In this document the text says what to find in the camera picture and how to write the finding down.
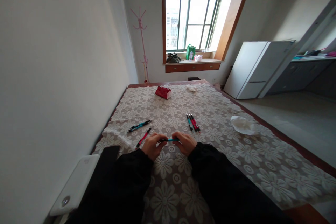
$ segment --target green bag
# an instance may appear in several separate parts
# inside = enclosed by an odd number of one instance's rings
[[[187,47],[187,53],[186,53],[186,55],[185,55],[186,60],[189,60],[189,54],[190,54],[190,52],[193,52],[192,57],[195,57],[196,47],[191,46],[191,45],[189,44],[188,47]]]

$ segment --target crumpled tissue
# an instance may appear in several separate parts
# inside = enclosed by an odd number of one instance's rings
[[[187,89],[191,92],[195,92],[196,91],[196,88],[194,88],[193,86],[191,85],[187,85]]]
[[[245,135],[257,135],[256,125],[244,117],[232,116],[231,123],[236,131]]]

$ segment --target window frame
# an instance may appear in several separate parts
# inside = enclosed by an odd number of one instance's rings
[[[169,53],[169,52],[184,52],[187,50],[187,45],[186,45],[186,42],[187,42],[187,34],[188,34],[188,26],[203,26],[202,28],[202,34],[201,34],[201,40],[199,42],[199,48],[196,48],[196,51],[200,51],[200,50],[203,50],[203,49],[207,49],[210,47],[210,44],[211,44],[211,40],[212,40],[212,35],[214,33],[214,29],[215,29],[215,26],[216,26],[216,20],[217,20],[217,14],[218,14],[218,9],[219,9],[219,6],[220,6],[220,2],[221,0],[216,0],[215,2],[215,6],[214,6],[214,10],[213,10],[213,13],[212,13],[212,17],[211,17],[211,22],[210,24],[206,24],[206,19],[207,19],[207,15],[208,15],[208,8],[209,8],[209,3],[210,3],[210,0],[208,0],[208,3],[207,3],[207,6],[206,6],[206,11],[205,11],[205,16],[204,16],[204,21],[203,21],[203,24],[189,24],[189,11],[190,11],[190,0],[188,0],[188,10],[187,10],[187,20],[186,20],[186,24],[185,24],[185,37],[184,37],[184,44],[183,44],[183,49],[178,49],[179,47],[179,36],[180,36],[180,18],[181,18],[181,0],[180,0],[180,8],[179,8],[179,11],[178,11],[178,24],[177,24],[177,45],[176,45],[176,50],[167,50],[166,48],[166,52]],[[207,37],[207,40],[206,40],[206,43],[205,43],[205,48],[200,48],[201,45],[202,45],[202,39],[203,39],[203,35],[204,35],[204,28],[205,26],[210,26],[209,28],[209,34],[208,34],[208,37]]]

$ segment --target white floral bedspread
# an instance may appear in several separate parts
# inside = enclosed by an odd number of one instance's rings
[[[135,150],[149,127],[151,133],[189,133],[196,141],[211,144],[240,169],[281,209],[335,198],[336,179],[314,166],[291,145],[277,138],[251,115],[209,84],[170,85],[173,95],[165,100],[157,87],[128,88],[113,114],[94,153],[120,145],[120,154]],[[193,113],[201,133],[192,133],[186,113]],[[259,135],[236,132],[232,115],[253,121]],[[128,129],[146,120],[152,122],[132,133]],[[177,147],[169,143],[154,163],[150,187],[145,195],[143,222],[212,223],[209,207],[191,177],[191,165]]]

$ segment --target pink item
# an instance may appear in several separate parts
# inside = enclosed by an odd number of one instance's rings
[[[134,13],[134,15],[138,18],[138,22],[139,22],[139,27],[138,28],[136,28],[134,25],[133,25],[133,27],[135,28],[135,29],[137,29],[137,30],[139,30],[140,29],[140,31],[141,31],[141,39],[142,39],[142,47],[143,47],[143,62],[141,61],[141,63],[144,63],[144,64],[146,64],[146,71],[147,71],[147,78],[146,78],[146,73],[145,73],[145,83],[146,82],[148,82],[149,83],[149,76],[148,76],[148,68],[147,68],[147,63],[148,63],[148,59],[147,59],[147,57],[146,57],[146,52],[145,52],[145,45],[144,45],[144,38],[143,38],[143,35],[142,35],[142,30],[145,30],[146,28],[147,28],[147,26],[145,27],[145,28],[143,28],[143,26],[142,26],[142,22],[141,22],[141,19],[142,19],[142,17],[144,16],[144,14],[145,14],[145,12],[146,12],[146,10],[143,12],[143,14],[141,15],[141,7],[139,7],[139,16],[137,16],[136,14],[135,14],[135,12],[131,9],[131,11]]]
[[[327,55],[328,57],[336,57],[336,52],[330,52]]]
[[[203,59],[203,55],[195,55],[195,61],[201,61]]]

